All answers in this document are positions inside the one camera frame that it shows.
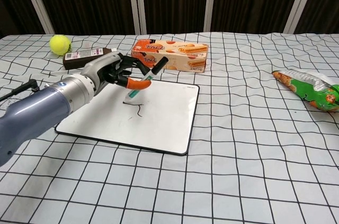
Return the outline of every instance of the table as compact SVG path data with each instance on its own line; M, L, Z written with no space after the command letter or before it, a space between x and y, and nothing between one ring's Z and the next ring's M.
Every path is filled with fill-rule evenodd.
M124 53L141 38L208 44L204 73L162 74L200 86L189 153L154 153L51 128L0 167L0 223L339 222L339 116L303 102L271 75L302 68L336 80L339 34L68 37L73 50ZM79 73L64 70L50 38L0 40L0 95L29 78L43 86ZM29 94L0 103L0 116Z

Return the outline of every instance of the green packaging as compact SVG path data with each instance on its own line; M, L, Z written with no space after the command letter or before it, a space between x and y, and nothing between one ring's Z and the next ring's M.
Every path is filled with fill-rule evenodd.
M272 75L304 101L323 111L339 109L339 85L293 69L276 70Z

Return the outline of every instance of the black line drawing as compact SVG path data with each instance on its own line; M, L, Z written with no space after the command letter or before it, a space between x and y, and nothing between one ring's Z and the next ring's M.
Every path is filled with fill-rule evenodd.
M127 105L131 105L131 106L138 106L139 107L139 110L138 110L138 113L137 115L142 117L141 114L139 114L140 110L141 110L141 106L143 106L143 104L131 104L131 103L126 103L126 102L123 102L123 104L127 104Z

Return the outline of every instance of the yellow tennis ball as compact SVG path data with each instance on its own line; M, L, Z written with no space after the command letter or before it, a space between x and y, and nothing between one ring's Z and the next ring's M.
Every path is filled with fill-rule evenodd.
M49 46L51 47L52 52L59 56L63 56L70 52L72 48L70 40L64 35L54 35L49 40Z

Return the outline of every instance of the marker cap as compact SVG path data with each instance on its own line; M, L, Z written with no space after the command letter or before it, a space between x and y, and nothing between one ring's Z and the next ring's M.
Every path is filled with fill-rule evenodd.
M157 64L153 67L152 69L152 73L154 75L157 75L158 72L165 66L165 64L168 62L168 58L167 57L163 57L161 58L161 60L159 62L157 62Z

